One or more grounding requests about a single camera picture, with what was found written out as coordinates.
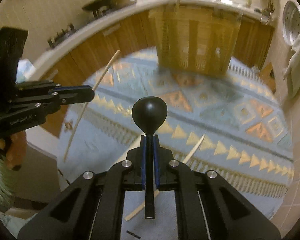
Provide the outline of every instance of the silver screw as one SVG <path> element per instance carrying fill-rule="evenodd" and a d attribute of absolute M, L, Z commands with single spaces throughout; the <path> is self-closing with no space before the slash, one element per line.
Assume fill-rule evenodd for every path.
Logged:
<path fill-rule="evenodd" d="M 169 161 L 169 165 L 171 167 L 177 167 L 179 165 L 179 162 L 177 160 L 171 160 Z"/>
<path fill-rule="evenodd" d="M 86 171 L 84 174 L 83 174 L 83 177 L 85 179 L 92 179 L 93 177 L 93 173 L 91 171 Z"/>
<path fill-rule="evenodd" d="M 130 166 L 132 165 L 132 162 L 129 161 L 129 160 L 124 160 L 124 161 L 121 163 L 121 165 L 122 165 L 123 167 L 125 167 L 125 168 L 128 168 L 128 167 L 130 167 Z"/>
<path fill-rule="evenodd" d="M 214 179 L 217 176 L 217 173 L 215 171 L 208 171 L 207 176 L 211 179 Z"/>

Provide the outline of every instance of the countertop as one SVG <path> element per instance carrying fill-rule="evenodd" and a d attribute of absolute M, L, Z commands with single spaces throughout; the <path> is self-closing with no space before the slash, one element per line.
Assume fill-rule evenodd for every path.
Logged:
<path fill-rule="evenodd" d="M 64 55 L 74 49 L 76 46 L 84 42 L 86 39 L 107 28 L 108 26 L 125 19 L 133 14 L 140 13 L 151 8 L 155 8 L 168 3 L 176 3 L 177 0 L 140 0 L 135 5 L 131 5 L 97 19 L 83 28 L 76 31 L 73 35 L 56 46 L 44 52 L 35 62 L 35 72 L 30 75 L 29 80 L 40 79 L 56 62 L 58 62 Z M 230 0 L 181 0 L 181 4 L 196 4 L 202 6 L 213 6 L 220 9 L 230 10 L 234 12 L 242 12 L 243 15 L 262 20 L 266 23 L 267 17 L 261 17 L 261 14 L 254 11 L 254 8 L 246 8 L 239 3 Z"/>

